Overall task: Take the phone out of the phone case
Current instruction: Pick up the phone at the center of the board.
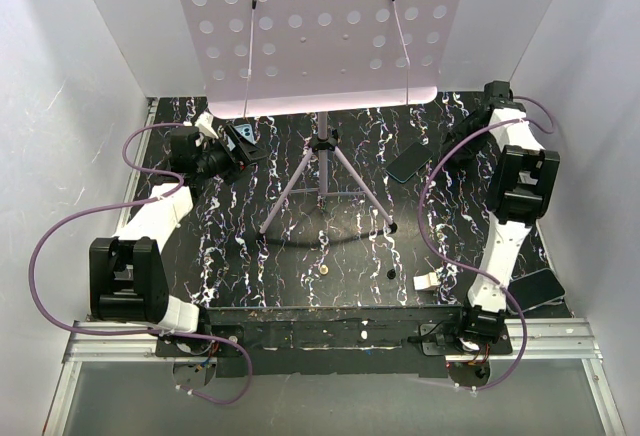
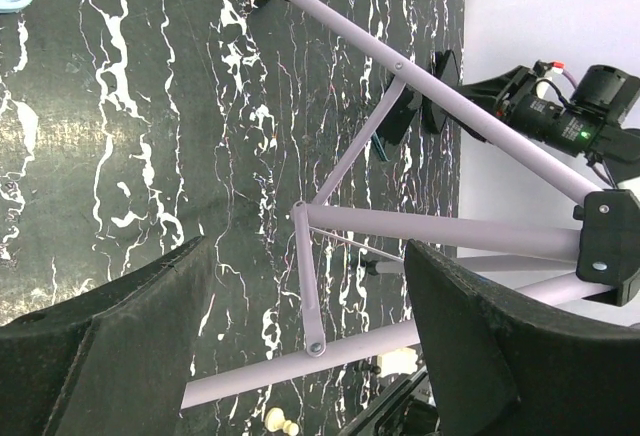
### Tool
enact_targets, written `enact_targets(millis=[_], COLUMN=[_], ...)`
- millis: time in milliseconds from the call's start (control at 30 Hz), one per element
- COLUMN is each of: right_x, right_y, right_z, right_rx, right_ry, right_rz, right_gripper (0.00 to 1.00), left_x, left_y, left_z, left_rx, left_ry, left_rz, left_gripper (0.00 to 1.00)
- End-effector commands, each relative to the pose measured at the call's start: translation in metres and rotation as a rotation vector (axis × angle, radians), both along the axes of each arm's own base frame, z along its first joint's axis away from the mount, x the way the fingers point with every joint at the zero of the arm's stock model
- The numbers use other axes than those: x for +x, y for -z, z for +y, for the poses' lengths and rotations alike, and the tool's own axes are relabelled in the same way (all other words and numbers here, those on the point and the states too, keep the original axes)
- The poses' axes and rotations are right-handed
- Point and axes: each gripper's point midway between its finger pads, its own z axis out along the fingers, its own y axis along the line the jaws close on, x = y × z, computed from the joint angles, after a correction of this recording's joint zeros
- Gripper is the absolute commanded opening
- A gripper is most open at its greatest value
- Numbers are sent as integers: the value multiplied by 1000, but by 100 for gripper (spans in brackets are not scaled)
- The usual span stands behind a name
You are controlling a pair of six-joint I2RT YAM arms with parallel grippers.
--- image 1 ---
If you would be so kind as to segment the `black smartphone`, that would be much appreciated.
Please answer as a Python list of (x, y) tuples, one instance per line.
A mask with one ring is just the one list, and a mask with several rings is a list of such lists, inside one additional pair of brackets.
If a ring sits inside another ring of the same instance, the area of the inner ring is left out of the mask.
[(396, 182), (404, 184), (427, 165), (433, 151), (419, 141), (413, 142), (385, 168), (386, 173)]

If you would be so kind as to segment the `light blue phone case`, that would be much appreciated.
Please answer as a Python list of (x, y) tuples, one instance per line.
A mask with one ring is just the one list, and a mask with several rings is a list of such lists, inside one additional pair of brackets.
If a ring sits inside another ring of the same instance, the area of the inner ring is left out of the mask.
[(232, 125), (231, 129), (232, 132), (228, 137), (231, 149), (234, 149), (238, 144), (251, 147), (255, 145), (255, 136), (250, 124)]

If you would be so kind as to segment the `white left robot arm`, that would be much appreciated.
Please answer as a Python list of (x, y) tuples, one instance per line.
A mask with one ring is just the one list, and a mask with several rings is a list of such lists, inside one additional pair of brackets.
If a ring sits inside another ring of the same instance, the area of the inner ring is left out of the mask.
[(205, 123), (173, 129), (169, 154), (152, 178), (154, 201), (112, 237), (90, 246), (91, 316), (179, 332), (188, 354), (205, 354), (213, 342), (210, 319), (203, 308), (170, 294), (161, 253), (209, 180), (231, 185), (266, 157), (231, 124), (221, 136)]

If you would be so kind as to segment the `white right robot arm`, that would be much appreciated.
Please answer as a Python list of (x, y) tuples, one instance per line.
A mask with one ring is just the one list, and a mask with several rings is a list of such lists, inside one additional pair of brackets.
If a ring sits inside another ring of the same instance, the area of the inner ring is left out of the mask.
[(495, 80), (484, 86), (483, 97), (464, 121), (447, 134), (446, 149), (458, 150), (451, 158), (462, 165), (481, 149), (486, 128), (500, 155), (488, 186), (485, 206), (489, 232), (480, 272), (467, 292), (460, 324), (452, 329), (454, 345), (475, 353), (496, 344), (504, 331), (508, 298), (502, 289), (511, 282), (520, 248), (549, 207), (560, 164), (557, 152), (537, 141), (526, 109), (516, 101), (510, 84)]

